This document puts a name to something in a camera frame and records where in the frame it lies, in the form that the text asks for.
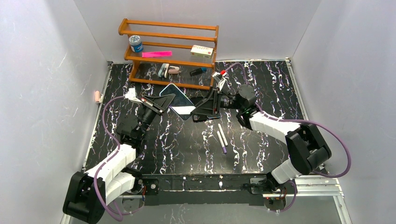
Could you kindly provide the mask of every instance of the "pink ruler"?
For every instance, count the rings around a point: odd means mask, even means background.
[[[172,56],[172,51],[143,52],[141,57],[167,57]]]

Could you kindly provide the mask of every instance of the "cardboard box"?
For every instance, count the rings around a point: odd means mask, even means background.
[[[191,49],[191,55],[211,59],[213,54],[213,48],[202,47],[193,45]]]

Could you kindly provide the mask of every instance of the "white wall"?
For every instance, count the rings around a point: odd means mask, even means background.
[[[395,223],[396,2],[323,0],[292,64],[310,119],[339,133],[340,178],[353,223]],[[327,168],[346,166],[333,145]]]
[[[59,223],[106,61],[70,0],[0,1],[0,223]]]
[[[106,60],[123,62],[122,19],[219,25],[218,60],[293,55],[320,0],[74,0]]]

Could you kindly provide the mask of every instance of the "cable connector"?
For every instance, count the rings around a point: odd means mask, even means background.
[[[219,88],[219,91],[221,91],[221,89],[224,86],[224,83],[226,83],[226,78],[216,71],[212,74],[212,77],[214,78],[214,80],[216,80],[217,87]]]
[[[130,101],[134,103],[141,104],[141,101],[136,97],[136,90],[135,88],[129,88],[128,92],[125,93],[125,98],[129,99]]]

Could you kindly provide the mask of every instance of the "phone screen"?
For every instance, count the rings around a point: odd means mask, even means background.
[[[176,96],[170,103],[171,109],[181,117],[187,120],[190,117],[191,111],[195,109],[194,104],[188,97],[173,83],[167,85],[161,92],[160,96],[165,96],[174,93]]]

